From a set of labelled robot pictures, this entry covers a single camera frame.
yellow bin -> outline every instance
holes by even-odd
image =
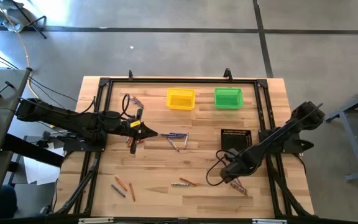
[[[196,92],[189,89],[168,88],[167,106],[170,109],[192,110],[196,102]]]

plastic bin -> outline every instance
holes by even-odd
[[[216,88],[215,106],[217,109],[239,109],[244,106],[242,91],[239,88]]]
[[[169,88],[167,106],[176,110],[192,110],[195,106],[196,92],[182,88]]]

wooden table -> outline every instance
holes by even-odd
[[[84,77],[77,111],[83,111],[96,96],[99,78]],[[281,126],[290,118],[284,81],[280,78],[267,80],[275,123]],[[214,105],[214,88],[234,86],[242,88],[244,107],[239,110],[217,110]],[[195,108],[191,111],[168,109],[165,100],[167,88],[170,87],[195,89]],[[109,135],[99,167],[92,217],[272,218],[274,216],[265,163],[252,176],[240,178],[249,191],[247,197],[232,189],[230,185],[221,184],[212,187],[205,180],[206,171],[217,161],[215,152],[221,149],[222,128],[249,129],[252,131],[253,144],[259,141],[257,137],[257,131],[260,129],[259,119],[252,85],[115,83],[112,88],[110,110],[122,111],[121,101],[125,93],[134,95],[143,102],[145,110],[142,120],[149,128],[158,133],[189,132],[188,145],[186,149],[176,152],[165,138],[158,136],[138,144],[136,155],[131,155],[126,146],[126,137]],[[262,91],[261,99],[265,110]],[[134,114],[136,110],[136,105],[131,103],[128,113]],[[174,142],[179,148],[184,145],[183,139]],[[83,157],[83,152],[75,152],[62,165],[57,185],[56,210],[69,199],[78,185]],[[293,155],[283,154],[283,165],[288,188],[302,206],[313,213],[302,164]],[[221,180],[219,176],[221,167],[220,164],[211,172],[210,182]],[[127,197],[123,198],[111,188],[111,184],[117,184],[115,175],[118,175],[127,187],[128,183],[132,182],[136,202],[132,201],[130,192],[126,192]],[[180,182],[179,177],[200,185],[172,187],[172,182]],[[85,190],[82,209],[85,207],[87,194],[88,189]],[[278,198],[280,208],[284,211],[282,194],[279,190]]]

gray floor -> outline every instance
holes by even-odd
[[[256,28],[252,0],[31,2],[25,2],[26,8],[34,17],[45,14],[48,26]],[[358,29],[358,0],[259,0],[259,4],[266,29]],[[266,77],[258,34],[45,35],[47,40],[35,32],[22,33],[34,77],[74,98],[84,75],[126,75],[129,69],[137,76],[220,77],[230,67],[236,77]],[[357,94],[358,35],[270,34],[266,39],[273,75],[285,79],[292,108],[311,100],[324,103],[322,110],[330,113]],[[0,53],[17,66],[26,67],[15,34],[0,31]],[[31,96],[29,90],[25,96]],[[45,95],[41,97],[50,102]],[[74,109],[74,102],[53,97]],[[40,124],[14,121],[10,133],[22,137],[44,129]],[[358,168],[342,124],[323,124],[315,131],[303,132],[302,137],[315,143],[304,158],[316,214],[358,221],[358,181],[347,183],[344,178]],[[52,195],[53,186],[44,188],[43,192]],[[17,191],[23,195],[29,189],[19,187]],[[19,202],[23,206],[20,216],[32,215],[40,204],[49,203],[49,198],[31,195],[33,198]]]

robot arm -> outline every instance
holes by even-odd
[[[229,151],[225,158],[230,162],[224,167],[220,176],[225,183],[232,181],[239,176],[247,176],[253,174],[261,165],[266,153],[276,152],[277,148],[281,151],[287,139],[294,134],[299,134],[301,130],[316,129],[324,119],[324,113],[319,110],[319,106],[315,106],[312,102],[305,102],[297,107],[291,114],[284,126],[276,128],[261,143],[243,149],[240,152]],[[300,152],[313,147],[313,144],[300,144]]]
[[[135,154],[137,140],[158,135],[140,121],[142,111],[142,109],[138,109],[137,115],[130,118],[123,118],[116,111],[77,113],[52,106],[40,99],[30,98],[22,99],[16,110],[16,116],[21,121],[42,121],[66,129],[75,133],[78,141],[89,144],[103,143],[107,134],[133,137],[131,153]]]

